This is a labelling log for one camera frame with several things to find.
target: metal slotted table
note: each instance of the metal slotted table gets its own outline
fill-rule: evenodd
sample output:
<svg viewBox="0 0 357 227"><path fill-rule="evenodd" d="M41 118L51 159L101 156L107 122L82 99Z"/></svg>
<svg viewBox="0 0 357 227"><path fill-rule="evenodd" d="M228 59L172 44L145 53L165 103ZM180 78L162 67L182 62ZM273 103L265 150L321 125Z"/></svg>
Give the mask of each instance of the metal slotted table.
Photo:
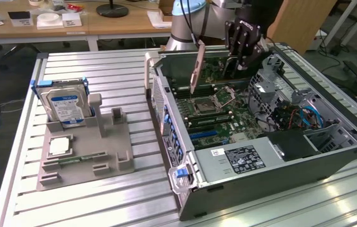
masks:
<svg viewBox="0 0 357 227"><path fill-rule="evenodd" d="M145 53L160 49L57 53L37 60L33 79L87 77L102 112L128 112L137 171L38 192L47 115L29 91L0 189L0 226L347 226L357 224L357 160L328 179L181 222L145 97ZM293 51L288 55L357 115L357 104ZM308 86L285 68L293 84Z"/></svg>

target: power supply label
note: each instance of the power supply label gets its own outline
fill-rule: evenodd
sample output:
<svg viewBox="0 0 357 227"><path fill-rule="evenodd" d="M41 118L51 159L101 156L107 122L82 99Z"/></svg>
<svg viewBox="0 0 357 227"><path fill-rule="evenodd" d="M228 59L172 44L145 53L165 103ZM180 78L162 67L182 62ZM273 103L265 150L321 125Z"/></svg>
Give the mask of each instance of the power supply label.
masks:
<svg viewBox="0 0 357 227"><path fill-rule="evenodd" d="M226 150L225 152L233 170L237 174L242 174L265 167L265 163L253 145Z"/></svg>

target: blue hard drive label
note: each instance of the blue hard drive label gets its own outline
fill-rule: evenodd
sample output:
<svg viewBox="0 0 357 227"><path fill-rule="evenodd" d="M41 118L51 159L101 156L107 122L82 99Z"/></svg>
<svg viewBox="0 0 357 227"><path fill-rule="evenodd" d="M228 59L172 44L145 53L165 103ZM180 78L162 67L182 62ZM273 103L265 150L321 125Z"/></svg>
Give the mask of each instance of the blue hard drive label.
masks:
<svg viewBox="0 0 357 227"><path fill-rule="evenodd" d="M59 96L51 98L59 121L65 124L82 123L85 115L78 106L81 101L78 96Z"/></svg>

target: desk lamp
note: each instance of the desk lamp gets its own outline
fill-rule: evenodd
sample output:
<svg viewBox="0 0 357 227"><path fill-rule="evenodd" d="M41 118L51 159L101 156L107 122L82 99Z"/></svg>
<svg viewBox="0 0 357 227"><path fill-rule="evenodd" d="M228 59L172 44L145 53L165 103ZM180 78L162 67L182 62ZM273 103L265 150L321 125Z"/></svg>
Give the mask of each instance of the desk lamp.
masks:
<svg viewBox="0 0 357 227"><path fill-rule="evenodd" d="M114 0L110 0L110 4L101 5L97 8L97 12L105 17L125 17L129 14L129 8L114 4Z"/></svg>

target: cpu processor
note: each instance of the cpu processor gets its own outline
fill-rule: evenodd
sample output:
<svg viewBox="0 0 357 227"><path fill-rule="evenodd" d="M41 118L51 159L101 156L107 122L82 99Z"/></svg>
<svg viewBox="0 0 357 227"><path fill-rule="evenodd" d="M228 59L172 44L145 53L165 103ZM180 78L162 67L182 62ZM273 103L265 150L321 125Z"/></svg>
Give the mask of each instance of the cpu processor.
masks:
<svg viewBox="0 0 357 227"><path fill-rule="evenodd" d="M197 99L196 105L197 105L200 112L202 112L202 113L217 110L217 106L209 98Z"/></svg>

